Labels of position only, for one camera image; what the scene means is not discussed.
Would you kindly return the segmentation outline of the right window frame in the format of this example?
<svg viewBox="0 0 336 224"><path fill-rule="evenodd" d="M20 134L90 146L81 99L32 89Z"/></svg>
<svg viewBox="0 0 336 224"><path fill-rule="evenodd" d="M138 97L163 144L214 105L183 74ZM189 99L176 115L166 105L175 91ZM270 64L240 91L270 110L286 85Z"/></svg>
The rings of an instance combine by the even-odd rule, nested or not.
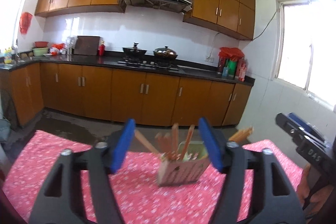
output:
<svg viewBox="0 0 336 224"><path fill-rule="evenodd" d="M279 4L274 76L335 110L335 0Z"/></svg>

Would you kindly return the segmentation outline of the red oil bottle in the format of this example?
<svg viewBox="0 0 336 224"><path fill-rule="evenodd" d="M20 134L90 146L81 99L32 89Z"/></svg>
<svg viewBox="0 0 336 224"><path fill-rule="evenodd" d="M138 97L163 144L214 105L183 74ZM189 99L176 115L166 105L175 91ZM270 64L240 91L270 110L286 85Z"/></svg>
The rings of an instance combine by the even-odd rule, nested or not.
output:
<svg viewBox="0 0 336 224"><path fill-rule="evenodd" d="M245 59L241 59L238 74L237 74L239 81L244 82L246 71L247 71L246 61L245 61Z"/></svg>

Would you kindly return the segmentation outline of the red bowl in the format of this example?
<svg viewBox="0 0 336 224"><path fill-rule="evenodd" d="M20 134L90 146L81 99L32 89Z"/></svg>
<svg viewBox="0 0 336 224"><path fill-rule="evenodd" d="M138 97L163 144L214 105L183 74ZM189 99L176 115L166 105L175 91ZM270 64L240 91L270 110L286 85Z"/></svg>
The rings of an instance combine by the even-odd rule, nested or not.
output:
<svg viewBox="0 0 336 224"><path fill-rule="evenodd" d="M44 42L44 41L34 42L35 48L47 48L48 46L49 46L49 42Z"/></svg>

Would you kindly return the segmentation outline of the gas stove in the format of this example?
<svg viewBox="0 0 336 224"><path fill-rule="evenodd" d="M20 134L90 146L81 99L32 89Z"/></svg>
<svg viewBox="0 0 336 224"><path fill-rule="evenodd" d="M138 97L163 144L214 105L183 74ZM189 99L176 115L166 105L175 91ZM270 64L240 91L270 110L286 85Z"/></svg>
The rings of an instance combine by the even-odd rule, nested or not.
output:
<svg viewBox="0 0 336 224"><path fill-rule="evenodd" d="M177 65L174 64L159 64L154 61L127 61L120 60L117 61L118 65L130 68L146 69L152 71L167 71L167 72L179 72L184 73L184 71Z"/></svg>

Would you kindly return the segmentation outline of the red thermos bottle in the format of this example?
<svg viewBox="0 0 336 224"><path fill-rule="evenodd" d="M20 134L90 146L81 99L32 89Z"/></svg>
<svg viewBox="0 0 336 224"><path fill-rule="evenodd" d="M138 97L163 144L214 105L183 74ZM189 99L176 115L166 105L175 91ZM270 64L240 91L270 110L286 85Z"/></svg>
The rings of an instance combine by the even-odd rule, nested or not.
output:
<svg viewBox="0 0 336 224"><path fill-rule="evenodd" d="M98 55L104 56L104 52L105 52L105 42L102 40L98 48Z"/></svg>

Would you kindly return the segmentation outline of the black countertop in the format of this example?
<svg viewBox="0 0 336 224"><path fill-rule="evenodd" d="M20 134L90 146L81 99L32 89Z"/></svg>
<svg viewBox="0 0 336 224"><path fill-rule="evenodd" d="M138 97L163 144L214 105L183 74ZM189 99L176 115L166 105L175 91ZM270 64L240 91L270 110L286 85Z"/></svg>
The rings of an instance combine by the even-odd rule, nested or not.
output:
<svg viewBox="0 0 336 224"><path fill-rule="evenodd" d="M159 73L169 76L182 76L196 79L205 79L210 81L219 81L231 84L243 84L254 86L255 79L246 76L244 81L239 81L233 76L223 77L217 73L217 68L209 65L193 63L183 60L175 60L169 67L160 66L154 61L153 56L145 56L144 59L136 63L126 62L124 53L111 52L107 56L84 56L84 55L56 55L29 57L24 60L12 61L11 64L5 64L1 58L1 72L14 71L15 69L24 68L27 65L35 63L53 63L53 64L69 64L69 65L85 65L91 67L125 69L146 73Z"/></svg>

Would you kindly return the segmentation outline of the green basin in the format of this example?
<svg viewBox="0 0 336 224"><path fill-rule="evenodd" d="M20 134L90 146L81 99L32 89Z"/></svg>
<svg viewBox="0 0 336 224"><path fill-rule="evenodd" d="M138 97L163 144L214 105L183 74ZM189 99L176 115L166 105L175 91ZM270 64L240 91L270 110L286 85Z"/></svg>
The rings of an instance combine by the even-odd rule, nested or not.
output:
<svg viewBox="0 0 336 224"><path fill-rule="evenodd" d="M45 54L49 53L49 47L40 47L40 48L33 48L33 55L38 56L44 56Z"/></svg>

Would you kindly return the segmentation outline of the green container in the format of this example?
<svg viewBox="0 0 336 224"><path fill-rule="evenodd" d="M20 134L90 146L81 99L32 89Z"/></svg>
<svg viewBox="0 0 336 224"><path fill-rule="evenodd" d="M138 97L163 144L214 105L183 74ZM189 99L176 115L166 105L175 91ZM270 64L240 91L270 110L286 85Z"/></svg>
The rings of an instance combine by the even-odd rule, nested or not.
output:
<svg viewBox="0 0 336 224"><path fill-rule="evenodd" d="M232 79L235 78L237 63L237 59L230 59L228 62L228 76Z"/></svg>

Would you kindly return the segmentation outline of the wall power socket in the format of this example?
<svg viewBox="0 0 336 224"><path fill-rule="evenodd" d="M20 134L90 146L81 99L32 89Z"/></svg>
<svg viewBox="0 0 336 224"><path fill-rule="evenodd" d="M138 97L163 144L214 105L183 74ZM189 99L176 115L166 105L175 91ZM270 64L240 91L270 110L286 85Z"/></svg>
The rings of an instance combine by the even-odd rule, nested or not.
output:
<svg viewBox="0 0 336 224"><path fill-rule="evenodd" d="M213 57L206 57L205 61L208 63L213 63L214 62L214 58Z"/></svg>

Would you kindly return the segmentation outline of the yellow detergent bottle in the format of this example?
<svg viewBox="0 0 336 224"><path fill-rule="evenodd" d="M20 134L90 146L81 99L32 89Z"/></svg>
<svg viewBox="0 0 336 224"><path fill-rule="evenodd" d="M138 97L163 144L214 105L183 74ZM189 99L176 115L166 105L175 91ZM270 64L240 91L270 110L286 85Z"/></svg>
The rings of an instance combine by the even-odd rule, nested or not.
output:
<svg viewBox="0 0 336 224"><path fill-rule="evenodd" d="M3 62L5 64L11 64L12 63L12 48L8 48L5 50Z"/></svg>

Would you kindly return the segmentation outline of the red plastic bag on bottles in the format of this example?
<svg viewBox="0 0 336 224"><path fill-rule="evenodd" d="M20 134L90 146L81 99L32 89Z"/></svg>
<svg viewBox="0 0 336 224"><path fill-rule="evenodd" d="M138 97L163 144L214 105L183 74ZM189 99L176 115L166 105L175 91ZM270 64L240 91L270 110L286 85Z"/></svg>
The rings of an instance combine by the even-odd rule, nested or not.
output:
<svg viewBox="0 0 336 224"><path fill-rule="evenodd" d="M219 51L219 57L224 59L230 59L237 61L244 58L244 53L238 48L221 47Z"/></svg>

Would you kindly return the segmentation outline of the pink floral tablecloth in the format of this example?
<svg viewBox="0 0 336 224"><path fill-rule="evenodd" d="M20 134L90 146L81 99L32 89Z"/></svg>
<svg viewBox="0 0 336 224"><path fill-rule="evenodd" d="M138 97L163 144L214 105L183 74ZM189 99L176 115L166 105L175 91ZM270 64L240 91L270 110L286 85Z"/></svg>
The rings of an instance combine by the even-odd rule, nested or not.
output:
<svg viewBox="0 0 336 224"><path fill-rule="evenodd" d="M61 150L84 151L88 145L37 131L7 175L3 191L23 219L29 219L37 193ZM128 152L110 177L126 223L208 223L224 176L209 166L192 185L158 187L158 157Z"/></svg>

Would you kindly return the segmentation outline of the red bag on wall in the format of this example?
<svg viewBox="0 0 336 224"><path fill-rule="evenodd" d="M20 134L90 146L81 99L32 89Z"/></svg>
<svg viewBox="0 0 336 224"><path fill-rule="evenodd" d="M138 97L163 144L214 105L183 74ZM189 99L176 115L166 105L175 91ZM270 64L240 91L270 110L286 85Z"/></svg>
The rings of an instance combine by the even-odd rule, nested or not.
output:
<svg viewBox="0 0 336 224"><path fill-rule="evenodd" d="M19 20L19 32L21 35L26 35L30 25L33 15L29 12L22 12Z"/></svg>

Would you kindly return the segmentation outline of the perforated grey utensil holder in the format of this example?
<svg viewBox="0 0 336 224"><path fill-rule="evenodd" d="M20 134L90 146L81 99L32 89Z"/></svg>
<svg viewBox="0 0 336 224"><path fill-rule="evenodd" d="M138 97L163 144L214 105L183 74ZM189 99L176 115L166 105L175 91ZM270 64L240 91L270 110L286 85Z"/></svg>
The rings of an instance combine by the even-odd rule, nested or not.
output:
<svg viewBox="0 0 336 224"><path fill-rule="evenodd" d="M163 155L157 173L158 186L178 186L198 181L210 164L203 141L190 141L182 160L170 160Z"/></svg>

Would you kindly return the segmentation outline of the brown lower kitchen cabinets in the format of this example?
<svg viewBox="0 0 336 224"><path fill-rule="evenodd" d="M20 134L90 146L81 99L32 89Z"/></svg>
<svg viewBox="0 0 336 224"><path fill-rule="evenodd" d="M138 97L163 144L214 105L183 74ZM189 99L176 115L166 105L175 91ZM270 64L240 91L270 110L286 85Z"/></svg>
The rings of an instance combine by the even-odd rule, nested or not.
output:
<svg viewBox="0 0 336 224"><path fill-rule="evenodd" d="M86 65L34 63L1 70L1 91L25 126L43 108L86 118L148 126L189 126L206 117L213 126L240 122L252 87Z"/></svg>

